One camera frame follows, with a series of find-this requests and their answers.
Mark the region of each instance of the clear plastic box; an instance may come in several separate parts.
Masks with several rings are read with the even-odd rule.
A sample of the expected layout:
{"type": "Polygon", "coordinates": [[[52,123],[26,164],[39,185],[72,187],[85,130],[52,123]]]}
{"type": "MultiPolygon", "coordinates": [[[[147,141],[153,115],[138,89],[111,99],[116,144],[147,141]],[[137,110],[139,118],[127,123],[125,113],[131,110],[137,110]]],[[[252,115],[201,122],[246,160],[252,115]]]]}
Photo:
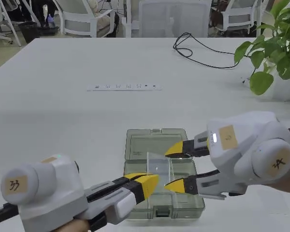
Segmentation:
{"type": "Polygon", "coordinates": [[[153,173],[159,174],[160,179],[154,193],[135,207],[129,219],[199,218],[201,216],[205,209],[203,198],[197,195],[174,193],[164,188],[165,184],[173,180],[196,174],[192,159],[169,159],[164,156],[170,146],[186,139],[186,132],[183,129],[162,129],[160,132],[158,130],[128,131],[127,143],[134,146],[126,147],[126,158],[134,159],[126,159],[124,174],[153,173]]]}

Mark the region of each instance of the power strip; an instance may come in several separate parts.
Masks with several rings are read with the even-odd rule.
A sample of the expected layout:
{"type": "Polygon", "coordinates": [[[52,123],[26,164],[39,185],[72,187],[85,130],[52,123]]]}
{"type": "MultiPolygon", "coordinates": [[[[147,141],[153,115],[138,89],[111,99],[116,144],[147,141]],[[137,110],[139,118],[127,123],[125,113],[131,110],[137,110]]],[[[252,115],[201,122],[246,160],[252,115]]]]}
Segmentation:
{"type": "Polygon", "coordinates": [[[154,91],[162,90],[161,86],[153,84],[117,84],[117,85],[95,85],[87,88],[92,91],[154,91]]]}

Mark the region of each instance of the table surface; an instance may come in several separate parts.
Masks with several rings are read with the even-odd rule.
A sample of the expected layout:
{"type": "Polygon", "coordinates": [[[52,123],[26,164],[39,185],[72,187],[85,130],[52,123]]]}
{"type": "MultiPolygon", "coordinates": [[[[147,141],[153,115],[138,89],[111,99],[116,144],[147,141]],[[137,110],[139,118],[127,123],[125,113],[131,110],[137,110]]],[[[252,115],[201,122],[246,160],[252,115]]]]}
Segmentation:
{"type": "MultiPolygon", "coordinates": [[[[244,39],[205,38],[228,52],[244,39]]],[[[290,127],[290,102],[261,101],[242,85],[253,68],[244,60],[234,70],[200,66],[179,56],[175,39],[36,39],[0,68],[0,178],[15,165],[64,153],[80,166],[84,187],[120,177],[128,129],[185,128],[189,138],[212,117],[251,110],[273,111],[290,127]],[[95,84],[150,83],[161,91],[87,92],[95,84]]],[[[228,66],[231,55],[186,42],[193,58],[228,66]]],[[[195,160],[199,173],[212,170],[195,160]]],[[[4,203],[0,193],[0,206],[4,203]]],[[[197,221],[125,221],[104,231],[290,232],[290,194],[251,186],[241,197],[205,199],[197,221]]],[[[0,231],[23,231],[19,217],[0,231]]]]}

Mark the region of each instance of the black wire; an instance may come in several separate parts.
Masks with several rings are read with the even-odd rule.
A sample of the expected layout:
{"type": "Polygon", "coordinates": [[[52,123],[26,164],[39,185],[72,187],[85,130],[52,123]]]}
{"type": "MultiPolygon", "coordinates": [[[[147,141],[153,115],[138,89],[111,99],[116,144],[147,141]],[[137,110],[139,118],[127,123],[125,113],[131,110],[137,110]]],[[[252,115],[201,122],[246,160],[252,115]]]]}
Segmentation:
{"type": "Polygon", "coordinates": [[[187,59],[189,59],[189,60],[191,60],[191,61],[193,61],[193,62],[196,62],[196,63],[198,63],[198,64],[201,64],[201,65],[204,65],[204,66],[206,66],[206,67],[210,67],[210,68],[215,68],[215,69],[232,69],[232,68],[235,68],[235,67],[239,64],[239,62],[237,62],[237,63],[236,63],[235,65],[233,65],[233,66],[228,66],[228,67],[217,67],[217,66],[213,66],[213,65],[209,65],[209,64],[204,64],[204,63],[202,63],[202,62],[199,62],[199,61],[197,61],[197,60],[194,60],[194,59],[190,58],[190,57],[193,55],[193,51],[192,51],[191,49],[189,49],[189,48],[185,48],[185,47],[181,47],[181,48],[178,47],[182,42],[184,42],[185,40],[187,40],[189,37],[193,38],[196,42],[198,42],[199,44],[201,44],[202,46],[206,47],[207,49],[209,49],[209,50],[211,50],[211,51],[218,52],[218,53],[222,53],[222,54],[234,55],[234,53],[231,53],[231,52],[217,51],[217,50],[215,50],[215,49],[213,49],[213,48],[210,48],[210,47],[206,46],[205,44],[201,43],[199,40],[197,40],[197,39],[196,39],[196,38],[195,38],[191,33],[185,32],[185,33],[183,33],[181,36],[179,36],[179,37],[176,39],[176,41],[175,41],[175,43],[174,43],[174,45],[173,45],[173,49],[175,49],[175,51],[178,52],[181,56],[183,56],[183,57],[185,57],[185,58],[187,58],[187,59]],[[181,52],[181,50],[189,51],[189,52],[190,52],[190,55],[184,55],[184,54],[181,52]]]}

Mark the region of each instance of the led light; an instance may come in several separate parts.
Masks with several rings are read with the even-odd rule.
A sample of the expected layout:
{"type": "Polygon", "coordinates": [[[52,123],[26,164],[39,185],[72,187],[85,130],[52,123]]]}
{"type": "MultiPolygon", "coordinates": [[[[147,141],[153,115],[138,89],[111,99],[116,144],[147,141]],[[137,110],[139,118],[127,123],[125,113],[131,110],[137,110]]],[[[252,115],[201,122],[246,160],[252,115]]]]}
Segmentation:
{"type": "Polygon", "coordinates": [[[216,133],[213,134],[213,141],[214,141],[214,143],[217,143],[217,136],[216,136],[216,133]]]}

